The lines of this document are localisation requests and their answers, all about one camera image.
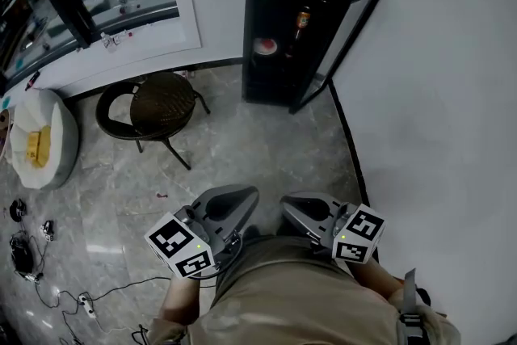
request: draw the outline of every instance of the forearm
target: forearm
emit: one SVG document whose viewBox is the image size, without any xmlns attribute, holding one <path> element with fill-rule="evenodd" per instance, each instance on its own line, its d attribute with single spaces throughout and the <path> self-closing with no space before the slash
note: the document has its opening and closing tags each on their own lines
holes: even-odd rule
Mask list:
<svg viewBox="0 0 517 345">
<path fill-rule="evenodd" d="M 402 288 L 402 284 L 374 259 L 366 264 L 348 262 L 347 265 L 361 286 L 379 293 L 386 300 Z"/>
<path fill-rule="evenodd" d="M 200 315 L 200 282 L 172 277 L 159 317 L 187 326 Z"/>
</svg>

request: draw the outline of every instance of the marble floor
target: marble floor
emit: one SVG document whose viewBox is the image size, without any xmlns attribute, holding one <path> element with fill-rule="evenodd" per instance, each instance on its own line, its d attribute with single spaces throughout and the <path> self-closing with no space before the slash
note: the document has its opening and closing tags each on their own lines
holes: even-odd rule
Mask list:
<svg viewBox="0 0 517 345">
<path fill-rule="evenodd" d="M 139 154 L 131 141 L 115 140 L 95 122 L 99 96 L 74 104 L 81 130 L 78 161 L 69 180 L 54 191 L 21 187 L 12 167 L 2 160 L 0 196 L 8 208 L 14 198 L 27 203 L 25 224 L 40 248 L 39 226 L 55 221 L 56 240 L 50 242 L 40 294 L 56 303 L 56 293 L 88 291 L 97 297 L 114 287 L 170 272 L 147 246 L 145 232 L 164 214 L 189 204 L 210 187 L 250 183 L 260 190 L 260 202 L 250 223 L 272 233 L 280 219 L 278 200 L 290 191 L 327 191 L 341 200 L 359 203 L 359 190 L 342 126 L 329 91 L 291 116 L 287 109 L 243 103 L 241 66 L 196 71 L 191 84 L 204 95 L 212 114 L 200 104 L 188 126 L 171 139 L 188 162 L 185 170 L 164 145 L 142 143 Z M 111 107 L 111 116 L 127 117 L 128 97 Z M 167 194 L 158 198 L 157 193 Z M 71 343 L 61 315 L 73 311 L 74 301 L 61 295 L 59 309 L 47 309 L 34 284 L 13 272 L 10 236 L 18 226 L 3 210 L 0 215 L 0 301 L 11 325 L 25 345 Z M 212 280 L 204 285 L 212 285 Z M 168 282 L 153 280 L 113 292 L 95 302 L 99 323 L 82 309 L 67 321 L 86 344 L 129 344 L 139 323 L 148 326 L 156 315 Z M 213 288 L 201 290 L 206 312 Z"/>
</svg>

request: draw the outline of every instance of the power strip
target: power strip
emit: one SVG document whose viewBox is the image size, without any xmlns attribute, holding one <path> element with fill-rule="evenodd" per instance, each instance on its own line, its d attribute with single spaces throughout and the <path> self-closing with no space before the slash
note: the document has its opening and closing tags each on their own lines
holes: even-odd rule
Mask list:
<svg viewBox="0 0 517 345">
<path fill-rule="evenodd" d="M 88 299 L 86 299 L 85 296 L 82 296 L 82 297 L 79 297 L 79 300 L 80 300 L 79 305 L 84 307 L 84 310 L 86 311 L 86 313 L 88 313 L 88 316 L 92 319 L 97 319 L 97 315 L 95 314 L 93 308 L 91 307 Z"/>
</svg>

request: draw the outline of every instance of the khaki shirt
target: khaki shirt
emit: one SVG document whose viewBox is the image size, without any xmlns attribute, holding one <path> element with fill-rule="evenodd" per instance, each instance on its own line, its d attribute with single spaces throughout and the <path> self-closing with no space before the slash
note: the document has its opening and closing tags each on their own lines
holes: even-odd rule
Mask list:
<svg viewBox="0 0 517 345">
<path fill-rule="evenodd" d="M 303 238 L 270 238 L 246 248 L 223 280 L 212 308 L 192 325 L 154 319 L 152 345 L 398 344 L 402 290 L 389 301 L 319 259 Z M 430 344 L 459 344 L 447 319 L 421 301 Z"/>
</svg>

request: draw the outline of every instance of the white bean bag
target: white bean bag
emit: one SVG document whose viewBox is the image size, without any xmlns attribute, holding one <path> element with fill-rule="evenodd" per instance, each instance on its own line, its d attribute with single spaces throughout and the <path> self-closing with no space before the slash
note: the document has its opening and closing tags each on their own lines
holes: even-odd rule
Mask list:
<svg viewBox="0 0 517 345">
<path fill-rule="evenodd" d="M 50 126 L 48 161 L 36 168 L 26 159 L 28 134 Z M 15 108 L 10 134 L 12 165 L 27 188 L 52 189 L 62 185 L 74 168 L 78 126 L 63 101 L 51 90 L 30 89 Z"/>
</svg>

